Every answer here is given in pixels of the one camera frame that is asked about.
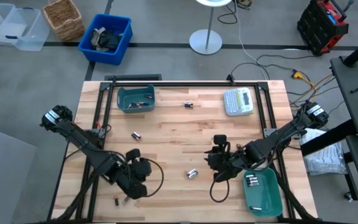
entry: wooden table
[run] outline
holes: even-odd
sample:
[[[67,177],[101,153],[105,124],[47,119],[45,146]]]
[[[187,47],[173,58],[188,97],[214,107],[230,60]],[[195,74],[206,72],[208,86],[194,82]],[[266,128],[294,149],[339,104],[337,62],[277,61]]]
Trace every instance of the wooden table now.
[[[83,129],[91,128],[100,82],[85,82],[76,111],[75,123]],[[268,81],[270,97],[277,126],[292,120],[290,105],[283,81]],[[255,91],[251,90],[254,113],[248,116],[229,117],[223,105],[223,93],[232,87],[155,87],[155,109],[148,113],[124,114],[117,108],[117,90],[114,88],[109,124],[112,130],[106,136],[105,150],[125,153],[139,148],[143,157],[157,161],[165,173],[161,190],[150,198],[129,200],[117,185],[99,180],[98,196],[93,221],[95,222],[254,222],[275,220],[260,219],[249,213],[244,197],[242,172],[229,181],[229,198],[215,203],[209,197],[213,171],[203,160],[204,151],[211,149],[215,134],[226,134],[232,146],[246,144],[262,138],[260,119],[256,107]],[[194,108],[183,106],[184,101]],[[137,142],[131,137],[136,131],[142,136]],[[67,154],[75,151],[69,145]],[[307,209],[317,217],[308,177],[299,150],[285,149],[283,153],[291,190]],[[53,207],[52,218],[61,215],[78,193],[85,163],[85,155],[71,156],[63,166]],[[186,172],[197,169],[199,174],[188,179]],[[159,185],[161,174],[152,164],[152,174],[145,185],[149,193]],[[215,198],[223,198],[226,184],[214,186]],[[114,204],[114,196],[120,206]],[[287,207],[282,195],[284,217]],[[88,210],[86,201],[84,216]]]

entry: blue plastic bin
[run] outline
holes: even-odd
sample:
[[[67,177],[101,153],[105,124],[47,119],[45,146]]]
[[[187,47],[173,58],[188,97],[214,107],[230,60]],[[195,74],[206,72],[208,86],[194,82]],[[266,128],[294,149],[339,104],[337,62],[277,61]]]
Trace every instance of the blue plastic bin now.
[[[92,49],[91,34],[93,29],[100,28],[112,29],[115,34],[122,34],[121,40],[115,51],[97,51]],[[121,16],[112,16],[106,14],[97,14],[93,18],[91,25],[83,36],[78,49],[82,51],[90,62],[108,63],[119,65],[128,48],[129,41],[132,37],[131,19]]]

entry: gray floor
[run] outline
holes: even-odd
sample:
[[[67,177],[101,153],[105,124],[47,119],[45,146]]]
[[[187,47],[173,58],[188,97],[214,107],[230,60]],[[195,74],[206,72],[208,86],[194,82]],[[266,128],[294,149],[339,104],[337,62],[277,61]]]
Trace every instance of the gray floor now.
[[[42,1],[5,0],[17,7],[41,9]],[[93,16],[104,13],[108,0],[74,0],[87,27]],[[345,0],[338,1],[341,6]],[[244,44],[303,45],[295,29],[296,21],[308,4],[307,0],[255,0],[251,10],[239,11]],[[213,29],[224,44],[239,44],[238,24],[220,24],[216,18],[226,12],[215,11]],[[192,32],[208,25],[209,9],[195,0],[115,0],[111,14],[132,19],[134,43],[188,43]],[[358,45],[358,0],[349,10],[349,33],[338,43],[341,46]],[[48,42],[58,42],[51,32]],[[262,54],[280,54],[289,57],[310,55],[307,51],[249,50],[254,57]],[[305,72],[317,82],[330,73],[329,59],[349,52],[333,51],[317,58],[286,60],[260,59],[262,64],[275,63]],[[204,56],[189,48],[129,48],[120,66],[97,63],[92,80],[103,80],[105,75],[132,75],[161,73],[164,80],[222,80],[239,63],[251,62],[242,50],[222,49]],[[81,86],[88,69],[88,61],[76,47],[44,47],[41,52],[22,52],[14,47],[0,46],[0,132],[39,148],[27,177],[13,223],[37,222],[46,219],[58,178],[66,146],[60,136],[38,126],[42,115],[56,104],[67,105],[75,111]],[[291,72],[269,67],[271,79],[284,80],[288,91],[303,92],[308,85],[290,78]],[[233,71],[238,80],[261,80],[258,67],[242,65]],[[336,86],[331,82],[322,90]],[[289,95],[291,100],[296,96]],[[316,101],[326,111],[335,108],[342,96],[333,89],[318,96]],[[331,113],[328,127],[349,119],[343,104]],[[323,220],[358,223],[358,202],[343,199],[346,181],[340,175],[310,177],[310,184],[319,217]]]

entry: yellow cable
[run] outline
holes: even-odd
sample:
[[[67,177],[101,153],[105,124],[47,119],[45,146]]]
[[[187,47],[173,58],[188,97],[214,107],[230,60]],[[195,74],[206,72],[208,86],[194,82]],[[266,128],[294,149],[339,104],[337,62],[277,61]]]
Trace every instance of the yellow cable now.
[[[309,83],[310,85],[311,85],[311,87],[314,89],[314,90],[316,90],[316,86],[311,82],[311,81],[309,81],[309,80],[307,80],[307,79],[305,79],[305,78],[301,78],[303,81],[305,81],[305,82],[307,82],[307,83]]]
[[[252,0],[248,0],[248,1],[246,1],[246,0],[243,0],[243,1],[237,0],[237,2],[242,4],[242,5],[244,5],[244,6],[249,6],[252,3]]]
[[[322,80],[320,80],[318,83],[316,83],[314,86],[318,86],[321,82],[323,82],[324,80],[326,80],[327,78],[329,78],[332,74],[327,75],[326,77],[324,77]],[[302,99],[303,97],[305,97],[311,90],[313,89],[313,87],[311,87],[308,91],[306,91],[304,94],[302,94],[298,99],[296,99],[293,103],[298,102],[300,99]]]
[[[311,95],[310,101],[312,101],[316,98],[317,92],[318,92],[318,89]]]

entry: teal tray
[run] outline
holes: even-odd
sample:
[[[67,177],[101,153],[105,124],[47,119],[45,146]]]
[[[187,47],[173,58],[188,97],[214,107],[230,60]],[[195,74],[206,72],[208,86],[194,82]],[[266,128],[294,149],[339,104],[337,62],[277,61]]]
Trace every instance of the teal tray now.
[[[146,98],[144,95],[152,96],[152,99]],[[142,107],[132,107],[128,108],[131,103],[146,102],[149,103],[148,106]],[[122,110],[124,113],[140,113],[148,112],[154,110],[155,106],[155,95],[154,95],[154,86],[149,85],[146,88],[137,88],[132,90],[126,90],[120,88],[117,92],[117,107]]]
[[[259,185],[248,187],[246,175],[254,174]],[[283,213],[280,191],[274,171],[270,168],[260,172],[245,171],[244,192],[246,194],[246,207],[259,207],[262,210],[249,211],[257,217],[276,217]]]

